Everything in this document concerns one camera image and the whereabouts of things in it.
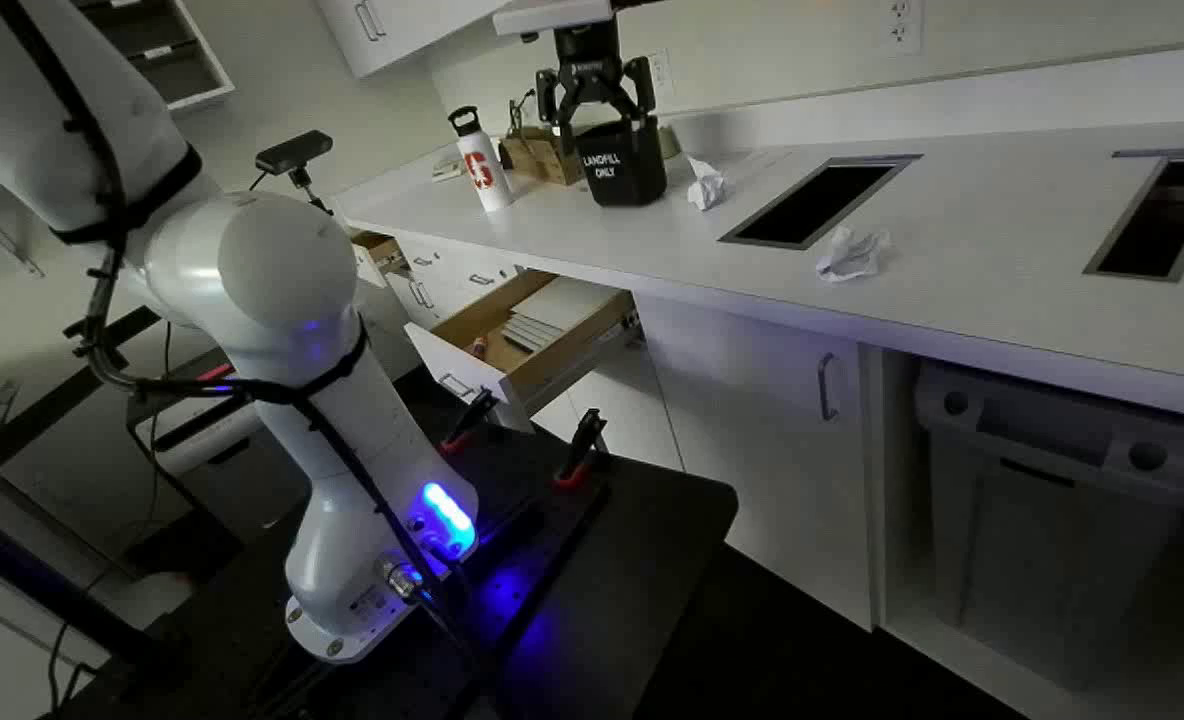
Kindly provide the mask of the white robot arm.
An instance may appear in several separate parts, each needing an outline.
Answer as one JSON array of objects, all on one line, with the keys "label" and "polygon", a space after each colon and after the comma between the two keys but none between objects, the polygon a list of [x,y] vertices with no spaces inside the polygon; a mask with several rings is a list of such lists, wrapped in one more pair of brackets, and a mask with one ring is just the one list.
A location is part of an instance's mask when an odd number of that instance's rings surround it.
[{"label": "white robot arm", "polygon": [[352,309],[357,257],[320,208],[229,190],[160,91],[71,0],[0,0],[0,184],[59,243],[96,257],[78,318],[101,378],[107,305],[132,285],[232,360],[217,382],[308,475],[282,557],[289,637],[371,654],[485,553],[478,492],[414,423]]}]

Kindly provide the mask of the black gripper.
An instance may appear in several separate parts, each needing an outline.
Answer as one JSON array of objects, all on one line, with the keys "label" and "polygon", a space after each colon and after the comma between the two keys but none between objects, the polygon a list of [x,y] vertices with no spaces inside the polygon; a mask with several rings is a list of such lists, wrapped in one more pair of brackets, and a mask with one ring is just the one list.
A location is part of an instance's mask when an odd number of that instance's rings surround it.
[{"label": "black gripper", "polygon": [[652,69],[642,54],[620,59],[620,32],[611,19],[554,28],[552,38],[560,72],[534,72],[534,107],[554,136],[569,136],[565,95],[577,81],[616,81],[611,107],[625,118],[646,118],[656,111]]}]

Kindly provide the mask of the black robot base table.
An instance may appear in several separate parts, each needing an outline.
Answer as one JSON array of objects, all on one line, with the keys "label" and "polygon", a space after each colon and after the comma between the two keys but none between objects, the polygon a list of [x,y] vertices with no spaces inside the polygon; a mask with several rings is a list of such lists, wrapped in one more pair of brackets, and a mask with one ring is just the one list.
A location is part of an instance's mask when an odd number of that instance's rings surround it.
[{"label": "black robot base table", "polygon": [[112,660],[43,720],[631,720],[737,492],[616,456],[560,482],[560,461],[548,435],[458,456],[486,518],[447,579],[457,630],[411,612],[359,663],[300,652],[273,533],[151,628],[174,652],[166,673]]}]

